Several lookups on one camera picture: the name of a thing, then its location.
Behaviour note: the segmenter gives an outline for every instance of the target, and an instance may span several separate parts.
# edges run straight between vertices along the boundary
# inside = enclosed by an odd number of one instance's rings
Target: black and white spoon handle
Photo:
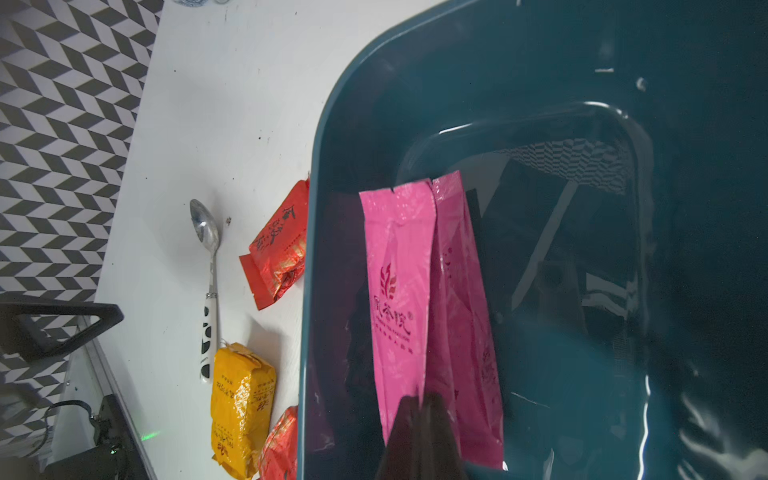
[[[216,293],[205,294],[205,310],[203,317],[203,342],[200,358],[200,381],[210,383],[214,374],[214,356],[218,346],[217,312],[219,299]]]
[[[200,381],[210,383],[214,376],[214,357],[219,349],[219,294],[216,293],[216,255],[210,256],[210,278],[203,311],[203,341],[200,347]]]

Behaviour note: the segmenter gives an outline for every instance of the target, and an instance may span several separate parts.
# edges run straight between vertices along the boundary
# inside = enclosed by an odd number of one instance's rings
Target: yellow tea packet
[[[270,432],[275,369],[239,343],[220,348],[210,396],[210,445],[214,460],[238,480],[257,472]]]

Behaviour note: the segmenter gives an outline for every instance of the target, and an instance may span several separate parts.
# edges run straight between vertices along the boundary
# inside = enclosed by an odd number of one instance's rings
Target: white table
[[[96,294],[125,313],[101,346],[156,478],[229,478],[211,460],[211,387],[198,379],[208,255],[189,200],[232,219],[218,253],[220,337],[276,367],[274,423],[298,403],[303,281],[259,312],[237,256],[306,177],[344,68],[436,3],[166,3]]]

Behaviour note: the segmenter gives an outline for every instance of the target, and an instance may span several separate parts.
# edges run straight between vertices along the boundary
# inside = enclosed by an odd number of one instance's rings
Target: green light
[[[143,442],[144,440],[153,439],[153,438],[155,438],[158,435],[160,435],[160,432],[148,433],[148,434],[146,434],[146,435],[141,437],[141,441]]]

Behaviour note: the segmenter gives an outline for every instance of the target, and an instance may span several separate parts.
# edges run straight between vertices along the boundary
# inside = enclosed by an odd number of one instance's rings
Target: spoon
[[[216,250],[219,249],[219,229],[216,227],[214,216],[199,201],[190,201],[190,215],[192,225],[197,234],[197,239],[210,252],[210,281],[208,293],[205,294],[205,310],[203,319],[203,342],[200,354],[200,381],[210,383],[213,373],[214,356],[218,349],[218,302],[219,294],[216,292]]]

